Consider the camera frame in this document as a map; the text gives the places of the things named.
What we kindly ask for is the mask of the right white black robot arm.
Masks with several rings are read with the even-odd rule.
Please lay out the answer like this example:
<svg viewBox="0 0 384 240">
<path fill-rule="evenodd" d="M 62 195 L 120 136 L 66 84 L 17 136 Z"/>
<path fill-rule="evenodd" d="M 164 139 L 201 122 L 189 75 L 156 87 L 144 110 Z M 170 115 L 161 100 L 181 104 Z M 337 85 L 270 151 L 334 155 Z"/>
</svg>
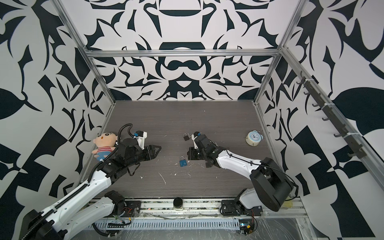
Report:
<svg viewBox="0 0 384 240">
<path fill-rule="evenodd" d="M 246 177 L 253 184 L 252 189 L 244 189 L 232 201 L 222 201 L 220 212 L 224 216 L 250 215 L 260 213 L 265 206 L 278 212 L 289 194 L 297 188 L 290 177 L 284 173 L 271 158 L 249 159 L 218 146 L 200 132 L 192 135 L 194 146 L 188 151 L 191 161 L 206 161 L 206 167 L 213 166 L 233 171 Z"/>
</svg>

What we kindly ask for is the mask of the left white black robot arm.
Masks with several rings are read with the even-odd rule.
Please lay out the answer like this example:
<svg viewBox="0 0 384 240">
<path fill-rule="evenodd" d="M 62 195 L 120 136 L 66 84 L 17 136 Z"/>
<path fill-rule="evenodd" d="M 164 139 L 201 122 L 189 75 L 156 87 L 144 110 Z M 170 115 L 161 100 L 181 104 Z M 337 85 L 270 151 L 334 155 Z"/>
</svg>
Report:
<svg viewBox="0 0 384 240">
<path fill-rule="evenodd" d="M 87 207 L 96 195 L 129 173 L 131 166 L 154 160 L 160 146 L 144 145 L 143 137 L 120 140 L 114 134 L 102 134 L 94 139 L 97 146 L 93 154 L 99 160 L 87 180 L 64 198 L 41 212 L 30 211 L 23 219 L 22 240 L 70 240 L 99 219 L 124 214 L 125 198 L 110 191 L 96 203 Z"/>
</svg>

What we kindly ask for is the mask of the blue padlock with key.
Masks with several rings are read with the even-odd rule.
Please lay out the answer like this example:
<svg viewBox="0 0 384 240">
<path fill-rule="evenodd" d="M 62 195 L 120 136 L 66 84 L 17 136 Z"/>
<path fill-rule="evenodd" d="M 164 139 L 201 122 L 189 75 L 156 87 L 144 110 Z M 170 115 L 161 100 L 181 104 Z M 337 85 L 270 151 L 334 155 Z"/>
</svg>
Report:
<svg viewBox="0 0 384 240">
<path fill-rule="evenodd" d="M 186 167 L 188 165 L 188 162 L 187 162 L 187 160 L 185 159 L 184 156 L 180 157 L 179 164 L 180 164 L 180 167 Z"/>
</svg>

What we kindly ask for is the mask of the black padlock with key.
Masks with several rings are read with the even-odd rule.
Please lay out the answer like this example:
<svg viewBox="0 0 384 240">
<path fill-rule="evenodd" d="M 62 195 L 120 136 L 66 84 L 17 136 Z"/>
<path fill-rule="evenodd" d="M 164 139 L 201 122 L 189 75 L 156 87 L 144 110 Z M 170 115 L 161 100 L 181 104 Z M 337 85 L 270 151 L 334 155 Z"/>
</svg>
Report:
<svg viewBox="0 0 384 240">
<path fill-rule="evenodd" d="M 184 133 L 183 134 L 183 138 L 184 138 L 185 141 L 188 141 L 191 137 L 190 137 L 190 135 L 188 133 Z"/>
</svg>

